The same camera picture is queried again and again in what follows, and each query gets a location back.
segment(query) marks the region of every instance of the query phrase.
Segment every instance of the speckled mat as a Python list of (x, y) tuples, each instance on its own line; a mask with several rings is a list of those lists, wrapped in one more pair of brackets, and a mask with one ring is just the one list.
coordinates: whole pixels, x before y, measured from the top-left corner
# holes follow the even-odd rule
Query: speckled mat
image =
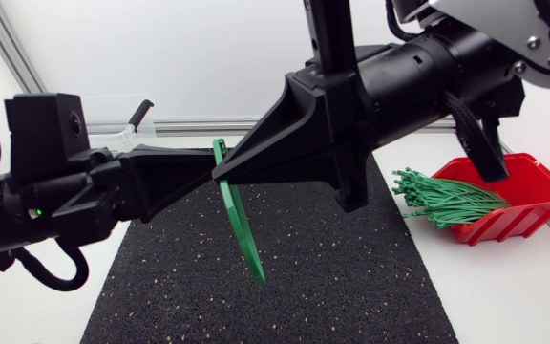
[(456, 342), (373, 159), (368, 177), (351, 214), (323, 183), (240, 187), (261, 287), (214, 183), (132, 222), (82, 342)]

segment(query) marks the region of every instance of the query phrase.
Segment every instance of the black cylindrical motor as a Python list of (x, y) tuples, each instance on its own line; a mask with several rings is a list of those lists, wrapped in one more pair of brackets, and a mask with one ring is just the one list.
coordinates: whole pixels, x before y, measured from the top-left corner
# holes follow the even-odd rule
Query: black cylindrical motor
[(372, 149), (448, 115), (439, 105), (444, 90), (470, 103), (510, 81), (508, 54), (489, 36), (452, 21), (360, 61), (376, 108)]

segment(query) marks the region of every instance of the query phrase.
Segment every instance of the red plastic bin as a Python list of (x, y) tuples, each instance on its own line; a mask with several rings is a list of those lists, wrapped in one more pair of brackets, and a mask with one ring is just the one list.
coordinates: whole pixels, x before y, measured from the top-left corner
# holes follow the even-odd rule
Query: red plastic bin
[(451, 226), (460, 242), (474, 246), (485, 240), (501, 242), (514, 235), (528, 238), (550, 220), (550, 171), (529, 154), (507, 154), (504, 160), (510, 177), (498, 183), (485, 183), (468, 158), (453, 159), (433, 175), (479, 185), (511, 204), (470, 225)]

